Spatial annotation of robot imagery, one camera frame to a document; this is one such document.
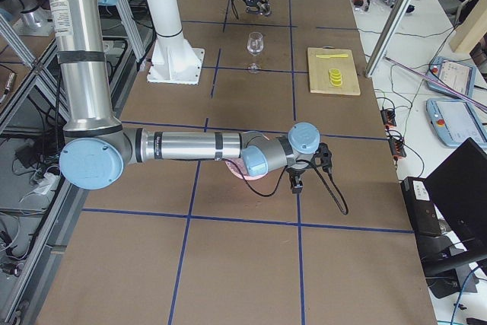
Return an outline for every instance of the white and blue device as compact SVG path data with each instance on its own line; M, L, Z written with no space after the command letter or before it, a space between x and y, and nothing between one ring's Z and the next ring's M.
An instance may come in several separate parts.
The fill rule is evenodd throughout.
M471 137L481 148L487 148L487 133L472 104L458 99L428 99L426 110L446 146L456 148Z
M472 97L476 76L475 66L437 56L431 63L431 67L426 75L433 80L439 79L439 81L444 82L450 88L467 97ZM433 91L455 97L447 89L433 84L428 80L427 83L428 87Z

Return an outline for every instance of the white table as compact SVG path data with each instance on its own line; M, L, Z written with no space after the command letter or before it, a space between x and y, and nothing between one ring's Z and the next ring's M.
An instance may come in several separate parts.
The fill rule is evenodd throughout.
M445 37L451 33L452 26L438 0L413 0L412 4L415 6L414 12L407 14L403 18L396 32L426 36L448 30L443 34L427 38L400 34L393 36L387 49L387 56L409 67L416 67L429 63ZM379 34L365 31L381 32L389 13L390 10L387 7L377 4L372 4L367 12L355 12L355 21L360 30L361 42L366 55L372 53ZM469 59L467 54L454 53L448 41L440 51L439 56L456 60ZM393 68L392 85L390 78L391 66L392 64L386 60L382 60L379 63L373 75L374 87L377 89L376 95L391 99L396 107L409 107L409 103L404 98L410 101L414 100L410 112L404 107L396 109L396 130L405 136L405 143L422 157L425 162L425 169L421 176L427 177L453 152L452 148L446 147L437 137L430 124L425 107L427 99L433 97L443 98L445 96L430 90L420 77L414 76L400 67ZM417 70L426 72L427 69L428 66L424 65ZM487 87L479 73L476 76L476 84ZM475 89L473 99L486 104L487 92ZM382 107L383 103L385 108L391 107L390 102L387 100L379 99L377 102L379 107ZM481 121L487 121L485 113L477 110L477 114ZM408 176L417 177L422 171L421 160L409 149L406 149L406 153L407 157L398 162L397 176L400 180ZM483 277L483 273L480 271L477 271L476 275ZM460 303L464 304L467 309L457 311L456 322L465 324L467 317L487 320L487 282L481 281L477 288L479 290L478 294L464 294L461 298ZM449 322L454 309L453 304L457 300L457 294L441 300L431 294L431 300L437 319Z

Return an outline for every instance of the computer monitor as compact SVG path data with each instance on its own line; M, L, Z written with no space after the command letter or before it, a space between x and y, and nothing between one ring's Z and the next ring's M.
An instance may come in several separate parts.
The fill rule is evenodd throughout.
M468 138L424 182L431 201L466 248L454 253L451 244L440 256L423 260L427 277L440 277L469 263L487 274L487 154Z

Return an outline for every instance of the yellow knife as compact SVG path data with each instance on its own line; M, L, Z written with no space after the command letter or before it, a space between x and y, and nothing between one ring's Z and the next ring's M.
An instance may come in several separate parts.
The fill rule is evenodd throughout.
M316 55L316 57L318 59L334 59L334 58L345 59L345 58L349 57L349 55L346 53L336 53L336 54L332 54L332 55Z

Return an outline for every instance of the wine glass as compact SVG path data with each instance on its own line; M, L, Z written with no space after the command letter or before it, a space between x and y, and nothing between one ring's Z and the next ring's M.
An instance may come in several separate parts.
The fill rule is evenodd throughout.
M260 32L251 32L247 41L247 50L253 56L253 62L249 65L248 70L252 74L259 72L260 66L256 63L256 57L264 49L264 36Z

